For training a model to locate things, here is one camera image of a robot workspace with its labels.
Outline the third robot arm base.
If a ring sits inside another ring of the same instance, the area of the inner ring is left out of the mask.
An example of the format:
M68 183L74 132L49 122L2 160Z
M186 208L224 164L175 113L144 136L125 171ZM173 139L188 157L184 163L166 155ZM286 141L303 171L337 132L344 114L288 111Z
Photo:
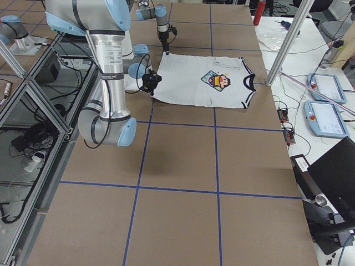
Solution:
M10 15L1 17L1 41L10 45L13 55L36 55L46 38L35 37L28 33L19 17Z

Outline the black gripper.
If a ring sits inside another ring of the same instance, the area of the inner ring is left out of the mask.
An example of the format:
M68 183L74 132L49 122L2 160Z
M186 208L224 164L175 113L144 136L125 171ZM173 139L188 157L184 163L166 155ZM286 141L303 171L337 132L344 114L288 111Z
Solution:
M177 36L177 28L171 24L158 25L157 26L158 39L163 45L163 52L166 55L169 55L169 33L172 33L174 36Z
M142 76L142 86L139 88L141 91L154 95L154 90L162 81L162 77L154 70L150 70L147 74Z

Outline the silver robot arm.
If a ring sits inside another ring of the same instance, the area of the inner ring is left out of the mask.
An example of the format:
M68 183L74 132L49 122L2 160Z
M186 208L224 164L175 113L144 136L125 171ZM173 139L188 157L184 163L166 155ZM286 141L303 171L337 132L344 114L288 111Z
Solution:
M178 30L169 23L165 5L155 5L152 1L137 1L137 3L137 19L139 21L146 21L149 19L156 20L158 40L163 47L163 52L168 55L170 52L170 43L175 40Z
M122 42L130 29L126 1L46 1L48 25L58 32L86 37L99 70L99 85L82 108L78 128L95 147L129 146L137 122L125 102L125 75L142 80L140 90L153 94L162 78L150 66L148 52L123 58Z

